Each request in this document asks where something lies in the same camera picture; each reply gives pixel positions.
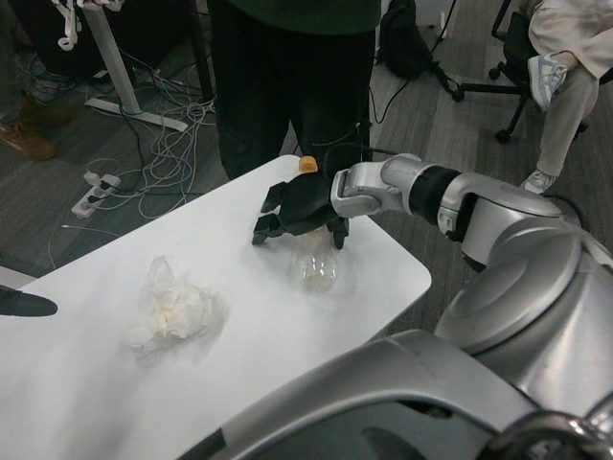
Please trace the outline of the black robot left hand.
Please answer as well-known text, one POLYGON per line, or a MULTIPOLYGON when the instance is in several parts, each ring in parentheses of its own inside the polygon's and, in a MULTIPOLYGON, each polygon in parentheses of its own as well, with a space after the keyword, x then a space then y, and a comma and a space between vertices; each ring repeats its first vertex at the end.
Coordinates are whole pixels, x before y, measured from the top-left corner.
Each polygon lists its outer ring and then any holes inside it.
POLYGON ((19 317, 43 317, 57 313, 53 301, 9 287, 0 288, 0 314, 19 317))

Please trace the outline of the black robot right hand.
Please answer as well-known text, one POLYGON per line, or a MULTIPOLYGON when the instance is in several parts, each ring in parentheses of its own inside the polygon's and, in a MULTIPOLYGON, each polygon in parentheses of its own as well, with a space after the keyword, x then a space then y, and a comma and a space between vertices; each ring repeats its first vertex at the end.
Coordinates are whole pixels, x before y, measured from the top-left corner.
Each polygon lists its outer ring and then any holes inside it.
POLYGON ((330 191, 331 182, 319 172, 299 174, 270 187, 252 243, 261 245, 284 234, 302 236, 323 227, 331 234, 334 247, 342 249, 349 235, 349 221, 332 208, 330 191))

